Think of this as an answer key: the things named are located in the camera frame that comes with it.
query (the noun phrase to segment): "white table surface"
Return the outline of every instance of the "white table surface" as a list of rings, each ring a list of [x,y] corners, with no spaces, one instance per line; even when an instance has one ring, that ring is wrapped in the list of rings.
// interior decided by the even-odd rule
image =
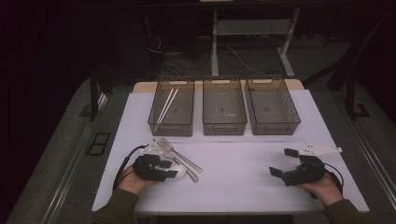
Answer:
[[[247,123],[242,136],[204,136],[202,92],[195,93],[192,137],[165,137],[175,149],[195,162],[203,172],[198,183],[189,176],[166,179],[147,188],[136,205],[137,215],[219,215],[219,214],[301,214],[322,209],[318,200],[298,187],[286,187],[280,178],[270,175],[269,166],[283,171],[300,164],[284,155],[283,149],[301,149],[308,141],[335,147],[334,141],[309,91],[290,91],[301,124],[294,135],[261,135],[251,133]],[[106,170],[97,191],[92,211],[104,206],[124,158],[137,146],[152,142],[148,125],[154,93],[131,93],[126,103]],[[139,156],[131,157],[132,164]],[[345,180],[344,196],[361,212],[369,208],[340,154],[319,157],[335,166]]]

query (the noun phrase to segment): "person's left hand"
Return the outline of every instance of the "person's left hand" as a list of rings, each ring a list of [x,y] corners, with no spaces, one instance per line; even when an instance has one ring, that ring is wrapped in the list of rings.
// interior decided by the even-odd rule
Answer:
[[[140,178],[132,166],[127,167],[121,174],[118,189],[125,189],[134,194],[140,194],[146,187],[155,185],[159,182],[152,180],[144,180]]]

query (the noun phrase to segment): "fork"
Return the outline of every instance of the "fork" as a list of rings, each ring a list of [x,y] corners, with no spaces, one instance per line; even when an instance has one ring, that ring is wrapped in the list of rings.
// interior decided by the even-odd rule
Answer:
[[[185,167],[186,167],[186,173],[190,176],[190,178],[192,179],[192,181],[193,181],[194,183],[198,182],[198,176],[197,176],[192,170],[190,170],[189,167],[187,167],[186,165],[183,164],[183,162],[181,162],[180,160],[178,160],[170,151],[168,151],[168,149],[166,149],[166,147],[164,147],[164,146],[161,145],[161,144],[159,144],[159,146],[160,146],[161,148],[163,148],[162,152],[163,152],[163,155],[164,155],[166,158],[168,158],[168,159],[174,161],[175,163],[177,163],[177,164],[179,164],[179,165],[185,166]]]
[[[180,153],[178,153],[175,148],[172,146],[172,144],[170,144],[168,141],[166,141],[165,138],[161,137],[158,140],[158,143],[163,146],[164,148],[166,148],[168,151],[170,152],[175,152],[181,159],[183,159],[188,165],[190,165],[192,168],[194,168],[196,171],[198,171],[199,173],[201,173],[203,170],[201,169],[201,167],[197,166],[195,163],[193,163],[192,161],[190,161],[189,159],[185,158],[183,155],[181,155]]]

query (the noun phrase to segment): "green sleeve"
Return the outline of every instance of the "green sleeve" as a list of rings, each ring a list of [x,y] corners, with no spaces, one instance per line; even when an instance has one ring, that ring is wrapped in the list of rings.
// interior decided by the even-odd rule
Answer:
[[[108,203],[93,214],[91,224],[133,224],[134,206],[139,197],[124,189],[115,189]]]
[[[341,200],[327,206],[323,210],[324,214],[329,218],[332,224],[369,224],[364,214],[352,204],[350,200]]]

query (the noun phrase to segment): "transparent gray bin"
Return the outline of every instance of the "transparent gray bin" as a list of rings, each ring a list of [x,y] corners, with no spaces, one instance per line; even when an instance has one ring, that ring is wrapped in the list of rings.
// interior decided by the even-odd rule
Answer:
[[[194,77],[163,77],[159,80],[148,117],[152,135],[192,136],[193,100]]]
[[[254,135],[292,135],[300,117],[282,78],[247,77],[245,96]]]
[[[239,77],[204,77],[204,135],[243,135],[248,122]]]

